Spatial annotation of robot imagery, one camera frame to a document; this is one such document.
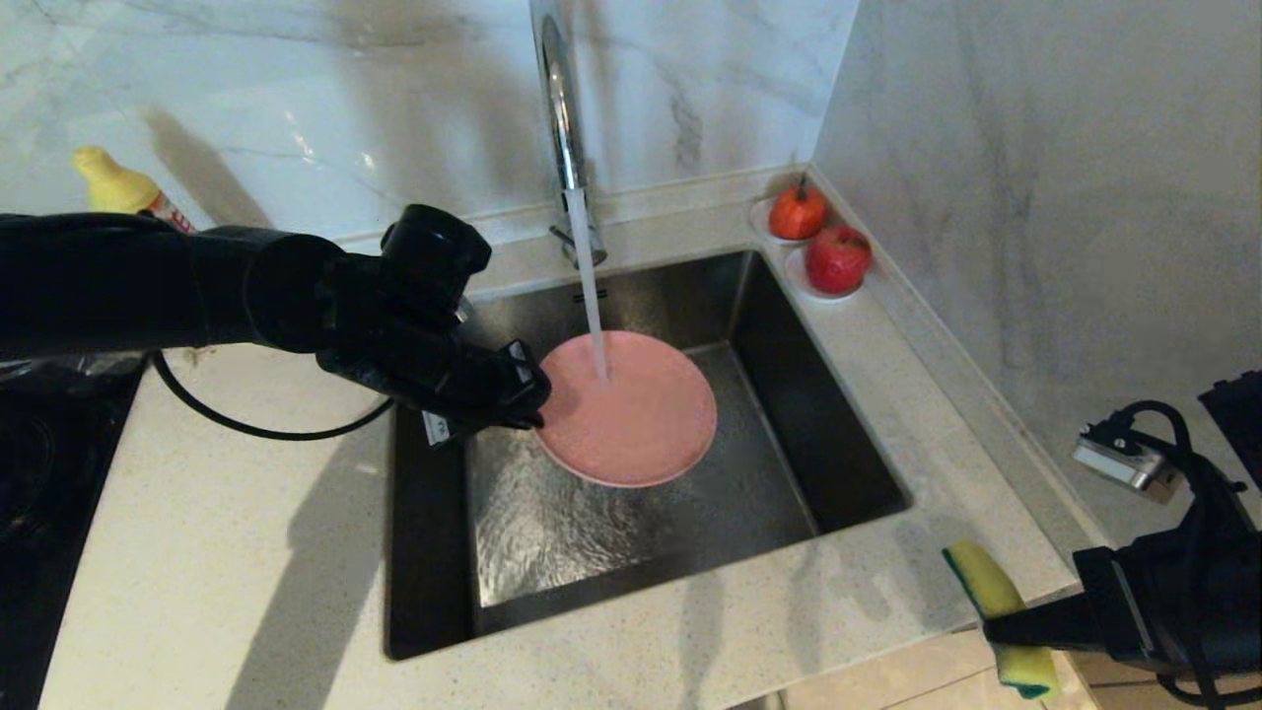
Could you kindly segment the pink plate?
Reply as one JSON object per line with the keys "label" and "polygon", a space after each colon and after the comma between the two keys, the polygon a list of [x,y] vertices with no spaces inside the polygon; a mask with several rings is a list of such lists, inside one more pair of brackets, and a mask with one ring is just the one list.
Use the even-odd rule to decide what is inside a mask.
{"label": "pink plate", "polygon": [[718,428],[711,383],[693,359],[651,335],[603,333],[607,378],[594,339],[578,335],[541,359],[551,395],[541,407],[541,448],[564,470],[611,488],[651,488],[685,475]]}

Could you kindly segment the chrome gooseneck faucet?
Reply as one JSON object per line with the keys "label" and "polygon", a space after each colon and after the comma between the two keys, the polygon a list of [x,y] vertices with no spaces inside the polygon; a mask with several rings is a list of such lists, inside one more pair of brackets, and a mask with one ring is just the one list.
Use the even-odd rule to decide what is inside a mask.
{"label": "chrome gooseneck faucet", "polygon": [[567,192],[586,190],[588,172],[570,32],[560,0],[530,0],[530,18],[541,86],[541,117],[545,119],[557,189],[549,233],[559,240],[565,259],[577,269],[581,262],[574,250],[570,221],[574,207]]}

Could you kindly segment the black induction cooktop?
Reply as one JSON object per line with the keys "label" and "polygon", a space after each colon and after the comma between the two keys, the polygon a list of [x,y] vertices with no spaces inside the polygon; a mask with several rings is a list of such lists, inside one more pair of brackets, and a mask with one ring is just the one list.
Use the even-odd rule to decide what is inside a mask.
{"label": "black induction cooktop", "polygon": [[37,710],[140,380],[0,390],[0,710]]}

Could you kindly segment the orange dish soap bottle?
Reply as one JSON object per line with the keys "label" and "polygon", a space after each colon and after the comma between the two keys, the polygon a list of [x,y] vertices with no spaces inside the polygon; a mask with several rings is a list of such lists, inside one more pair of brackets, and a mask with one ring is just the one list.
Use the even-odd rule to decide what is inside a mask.
{"label": "orange dish soap bottle", "polygon": [[107,149],[96,145],[77,148],[72,154],[72,165],[87,184],[92,211],[106,214],[149,214],[180,233],[197,233],[184,212],[167,197],[156,182],[119,165]]}

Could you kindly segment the light wooden cabinet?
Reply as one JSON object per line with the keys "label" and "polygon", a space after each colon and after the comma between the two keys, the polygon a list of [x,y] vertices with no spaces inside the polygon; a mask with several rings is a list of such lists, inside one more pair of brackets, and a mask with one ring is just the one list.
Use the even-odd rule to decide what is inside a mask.
{"label": "light wooden cabinet", "polygon": [[1061,691],[1053,697],[1021,697],[983,673],[965,710],[1205,710],[1172,697],[1153,675],[1127,671],[1093,656],[1053,655]]}

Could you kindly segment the red toy tomato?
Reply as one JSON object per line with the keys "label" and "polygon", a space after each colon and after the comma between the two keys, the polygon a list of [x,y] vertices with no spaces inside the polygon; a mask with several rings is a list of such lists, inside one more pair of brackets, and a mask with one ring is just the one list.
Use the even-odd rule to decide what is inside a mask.
{"label": "red toy tomato", "polygon": [[777,240],[811,240],[824,230],[830,206],[820,190],[801,177],[793,188],[782,190],[772,203],[769,231]]}

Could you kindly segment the running water stream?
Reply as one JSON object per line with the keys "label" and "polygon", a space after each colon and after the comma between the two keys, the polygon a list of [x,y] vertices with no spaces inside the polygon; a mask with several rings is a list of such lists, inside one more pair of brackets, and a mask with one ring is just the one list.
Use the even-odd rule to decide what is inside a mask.
{"label": "running water stream", "polygon": [[586,190],[581,187],[565,188],[567,214],[570,222],[570,235],[574,243],[574,255],[578,269],[581,269],[581,286],[583,291],[583,306],[588,332],[591,333],[592,359],[594,359],[596,380],[599,383],[610,383],[610,370],[607,351],[604,351],[604,335],[602,330],[602,318],[599,317],[598,295],[596,294],[596,264],[594,264],[594,231],[588,219],[588,206]]}

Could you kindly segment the stainless steel sink basin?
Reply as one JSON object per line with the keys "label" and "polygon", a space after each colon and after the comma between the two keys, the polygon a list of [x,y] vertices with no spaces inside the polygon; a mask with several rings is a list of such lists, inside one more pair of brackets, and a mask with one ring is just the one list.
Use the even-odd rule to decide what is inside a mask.
{"label": "stainless steel sink basin", "polygon": [[897,477],[794,310],[746,250],[604,274],[603,327],[697,364],[717,435],[680,479],[644,489],[564,470],[535,433],[432,448],[392,417],[385,652],[415,658],[909,508]]}

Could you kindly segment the small white dish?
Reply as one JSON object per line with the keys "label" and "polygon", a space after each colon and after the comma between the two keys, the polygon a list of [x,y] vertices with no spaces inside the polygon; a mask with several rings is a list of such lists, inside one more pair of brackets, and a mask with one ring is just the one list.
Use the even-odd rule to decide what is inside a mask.
{"label": "small white dish", "polygon": [[811,286],[810,280],[806,277],[806,248],[794,248],[787,252],[782,260],[782,266],[789,282],[793,284],[795,291],[801,293],[808,301],[842,303],[851,300],[851,298],[857,295],[857,293],[864,288],[864,280],[861,280],[856,288],[849,289],[849,291],[846,293],[824,293],[820,291],[820,289]]}
{"label": "small white dish", "polygon": [[805,240],[784,240],[779,237],[779,235],[775,235],[772,230],[770,230],[770,217],[772,214],[775,206],[777,206],[777,202],[779,198],[776,197],[769,197],[753,202],[752,206],[750,206],[747,214],[747,222],[750,224],[750,230],[752,230],[753,235],[757,235],[760,240],[766,240],[767,243],[774,243],[774,246],[780,246],[786,248],[806,246],[808,240],[811,238],[811,235],[808,235]]}

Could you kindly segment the yellow sponge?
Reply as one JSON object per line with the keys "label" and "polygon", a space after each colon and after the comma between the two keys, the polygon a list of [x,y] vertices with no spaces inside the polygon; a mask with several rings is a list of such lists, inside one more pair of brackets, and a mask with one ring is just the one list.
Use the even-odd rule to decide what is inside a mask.
{"label": "yellow sponge", "polygon": [[[983,623],[1026,609],[1013,580],[982,545],[962,538],[946,545],[941,555]],[[987,643],[996,657],[998,681],[1005,687],[1013,689],[1026,700],[1055,697],[1061,692],[1053,651],[992,639]]]}

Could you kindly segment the red toy apple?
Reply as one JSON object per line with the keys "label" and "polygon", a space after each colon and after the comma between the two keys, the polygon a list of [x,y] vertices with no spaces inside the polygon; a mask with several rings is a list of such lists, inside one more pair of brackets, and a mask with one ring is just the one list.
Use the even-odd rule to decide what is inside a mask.
{"label": "red toy apple", "polygon": [[829,296],[857,291],[875,260],[870,240],[846,224],[824,228],[808,240],[804,253],[806,282]]}

